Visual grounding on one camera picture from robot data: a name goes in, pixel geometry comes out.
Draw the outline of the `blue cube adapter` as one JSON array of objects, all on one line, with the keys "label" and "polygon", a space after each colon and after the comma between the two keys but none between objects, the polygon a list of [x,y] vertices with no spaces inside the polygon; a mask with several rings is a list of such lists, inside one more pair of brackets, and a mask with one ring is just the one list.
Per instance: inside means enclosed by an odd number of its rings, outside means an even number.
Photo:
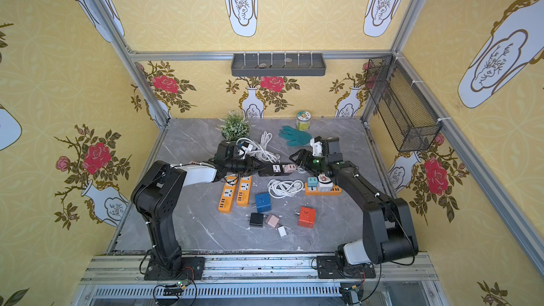
[{"label": "blue cube adapter", "polygon": [[266,213],[271,211],[271,196],[268,193],[256,194],[255,206],[258,213]]}]

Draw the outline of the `small pink plug adapter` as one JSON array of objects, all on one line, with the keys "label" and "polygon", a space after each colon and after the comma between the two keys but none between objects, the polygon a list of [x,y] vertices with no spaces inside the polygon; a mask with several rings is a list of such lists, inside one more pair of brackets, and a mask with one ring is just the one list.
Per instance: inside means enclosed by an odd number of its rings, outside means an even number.
[{"label": "small pink plug adapter", "polygon": [[297,166],[295,164],[284,164],[283,165],[283,171],[286,174],[291,174],[291,173],[297,171]]}]

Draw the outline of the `black plug adapter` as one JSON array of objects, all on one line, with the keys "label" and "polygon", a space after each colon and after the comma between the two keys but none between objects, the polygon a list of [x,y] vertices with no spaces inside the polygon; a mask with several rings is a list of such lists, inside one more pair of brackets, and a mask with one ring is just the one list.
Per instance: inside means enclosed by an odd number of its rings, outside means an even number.
[{"label": "black plug adapter", "polygon": [[264,224],[264,214],[253,212],[249,217],[249,225],[251,227],[262,228]]}]

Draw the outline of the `red cube adapter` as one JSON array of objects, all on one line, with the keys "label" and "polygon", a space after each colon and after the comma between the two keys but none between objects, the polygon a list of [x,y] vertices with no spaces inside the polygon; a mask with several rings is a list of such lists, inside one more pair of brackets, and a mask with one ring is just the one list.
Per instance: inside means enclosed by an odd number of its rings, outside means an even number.
[{"label": "red cube adapter", "polygon": [[306,206],[302,206],[299,212],[298,225],[303,228],[314,228],[316,218],[316,210]]}]

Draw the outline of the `small white plug adapter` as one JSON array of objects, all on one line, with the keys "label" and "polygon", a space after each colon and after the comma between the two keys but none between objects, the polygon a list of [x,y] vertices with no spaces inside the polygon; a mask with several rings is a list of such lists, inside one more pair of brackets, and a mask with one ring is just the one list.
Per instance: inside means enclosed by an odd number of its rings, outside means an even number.
[{"label": "small white plug adapter", "polygon": [[287,235],[287,231],[286,231],[286,228],[284,228],[284,226],[278,227],[277,231],[279,231],[279,235],[281,237],[285,237]]}]

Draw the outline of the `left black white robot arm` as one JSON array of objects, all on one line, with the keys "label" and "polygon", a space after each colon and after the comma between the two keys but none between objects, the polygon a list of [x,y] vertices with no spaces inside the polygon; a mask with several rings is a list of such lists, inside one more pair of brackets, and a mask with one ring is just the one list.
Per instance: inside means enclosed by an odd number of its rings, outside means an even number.
[{"label": "left black white robot arm", "polygon": [[270,174],[272,167],[273,164],[254,158],[208,160],[195,164],[170,164],[161,160],[154,162],[131,196],[136,211],[147,225],[152,243],[144,279],[202,279],[205,259],[202,256],[184,258],[174,229],[173,212],[184,187],[218,182],[227,174]]}]

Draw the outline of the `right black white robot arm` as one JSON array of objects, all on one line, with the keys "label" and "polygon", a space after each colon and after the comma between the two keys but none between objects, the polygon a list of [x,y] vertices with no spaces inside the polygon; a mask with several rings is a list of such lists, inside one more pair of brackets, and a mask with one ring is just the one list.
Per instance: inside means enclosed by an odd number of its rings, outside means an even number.
[{"label": "right black white robot arm", "polygon": [[299,150],[289,159],[308,172],[329,177],[361,208],[362,238],[339,246],[344,263],[355,266],[415,258],[419,246],[409,205],[404,199],[381,193],[355,164],[344,161],[340,153],[315,157],[310,150]]}]

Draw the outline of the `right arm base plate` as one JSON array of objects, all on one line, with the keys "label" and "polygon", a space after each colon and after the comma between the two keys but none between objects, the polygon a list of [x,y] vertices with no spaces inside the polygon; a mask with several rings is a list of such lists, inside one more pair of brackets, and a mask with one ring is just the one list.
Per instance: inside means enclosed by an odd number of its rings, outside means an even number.
[{"label": "right arm base plate", "polygon": [[311,267],[319,279],[374,279],[376,272],[372,264],[349,264],[338,255],[317,256]]}]

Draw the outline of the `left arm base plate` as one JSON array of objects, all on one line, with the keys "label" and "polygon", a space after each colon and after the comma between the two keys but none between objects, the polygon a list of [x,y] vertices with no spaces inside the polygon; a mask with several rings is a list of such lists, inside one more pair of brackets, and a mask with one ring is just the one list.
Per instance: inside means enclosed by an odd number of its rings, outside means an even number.
[{"label": "left arm base plate", "polygon": [[148,264],[144,280],[146,281],[173,281],[173,280],[201,280],[205,268],[205,258],[202,256],[178,258],[170,266],[161,265],[157,259],[151,259]]}]

